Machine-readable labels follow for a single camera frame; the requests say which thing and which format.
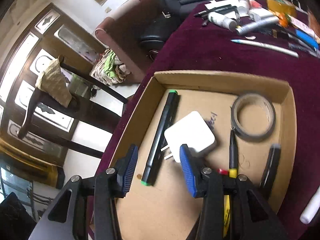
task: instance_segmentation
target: metal screw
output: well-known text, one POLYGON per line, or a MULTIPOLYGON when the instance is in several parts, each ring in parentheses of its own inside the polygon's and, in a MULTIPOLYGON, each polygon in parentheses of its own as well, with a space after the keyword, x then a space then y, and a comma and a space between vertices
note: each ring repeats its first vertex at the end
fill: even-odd
POLYGON ((114 174, 116 172, 116 170, 114 168, 108 168, 106 170, 106 174, 114 174))
POLYGON ((210 168, 203 168, 203 169, 202 169, 202 172, 203 172, 204 174, 210 174, 210 173, 212 172, 212 170, 211 170, 210 168))
POLYGON ((244 175, 244 174, 240 174, 238 176, 238 178, 239 178, 240 181, 246 181, 248 179, 248 177, 246 175, 244 175))
POLYGON ((71 181, 72 182, 76 182, 76 181, 78 181, 80 179, 80 176, 79 175, 73 175, 72 177, 71 177, 71 181))

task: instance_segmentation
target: tape roll core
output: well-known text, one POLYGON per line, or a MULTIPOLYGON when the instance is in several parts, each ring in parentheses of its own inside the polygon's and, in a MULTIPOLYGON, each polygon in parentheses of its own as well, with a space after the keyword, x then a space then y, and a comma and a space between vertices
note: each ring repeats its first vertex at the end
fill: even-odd
POLYGON ((276 124, 276 111, 273 104, 258 93, 246 93, 239 96, 233 103, 231 108, 231 125, 238 137, 245 141, 260 142, 271 135, 276 124), (245 130, 240 124, 238 119, 239 112, 247 105, 261 106, 267 115, 268 126, 267 128, 258 134, 252 134, 245 130))

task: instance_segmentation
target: cardboard tray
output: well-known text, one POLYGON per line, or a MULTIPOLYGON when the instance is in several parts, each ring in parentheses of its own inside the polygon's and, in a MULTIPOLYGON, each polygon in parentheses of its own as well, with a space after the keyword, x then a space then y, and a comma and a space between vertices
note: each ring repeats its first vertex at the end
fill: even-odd
POLYGON ((169 89, 176 89, 180 102, 174 122, 192 111, 205 120, 216 114, 213 133, 216 147, 207 155, 211 168, 228 170, 230 107, 238 95, 256 91, 275 107, 276 125, 272 135, 260 143, 237 138, 239 174, 246 174, 257 186, 272 143, 281 144, 281 158, 269 204, 277 212, 289 185, 297 138, 296 110, 292 88, 286 81, 231 72, 156 72, 142 94, 114 153, 110 166, 124 156, 134 143, 139 158, 131 190, 117 201, 117 213, 124 240, 186 239, 202 206, 202 199, 190 196, 180 163, 163 161, 156 184, 140 183, 169 89))

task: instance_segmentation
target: white pen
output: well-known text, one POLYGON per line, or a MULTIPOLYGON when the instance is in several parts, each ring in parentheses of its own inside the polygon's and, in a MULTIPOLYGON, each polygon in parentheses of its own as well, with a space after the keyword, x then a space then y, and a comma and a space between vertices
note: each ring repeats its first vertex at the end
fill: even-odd
POLYGON ((272 50, 279 51, 279 52, 288 54, 288 55, 296 57, 296 58, 299 57, 298 53, 296 53, 295 51, 281 48, 281 47, 271 45, 271 44, 266 44, 266 43, 256 42, 256 41, 238 40, 238 39, 231 40, 231 41, 234 43, 239 43, 239 44, 247 44, 247 45, 257 46, 257 47, 261 47, 261 48, 272 49, 272 50))

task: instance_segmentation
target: purple tablecloth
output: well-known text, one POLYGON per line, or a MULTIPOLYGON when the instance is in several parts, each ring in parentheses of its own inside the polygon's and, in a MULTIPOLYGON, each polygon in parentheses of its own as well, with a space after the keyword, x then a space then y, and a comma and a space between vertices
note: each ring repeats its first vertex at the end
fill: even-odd
MULTIPOLYGON (((193 13, 204 9, 201 4, 193 13)), ((201 27, 203 20, 194 18, 193 13, 171 35, 150 67, 121 117, 97 173, 108 167, 124 127, 155 71, 221 70, 287 80, 293 88, 296 102, 298 138, 291 181, 278 217, 290 238, 298 239, 307 228, 299 221, 300 214, 320 182, 320 152, 317 144, 320 139, 320 60, 304 52, 298 52, 300 58, 297 59, 264 48, 232 43, 230 39, 239 36, 213 24, 201 27)), ((257 37, 255 41, 288 48, 285 40, 260 33, 254 35, 257 37)))

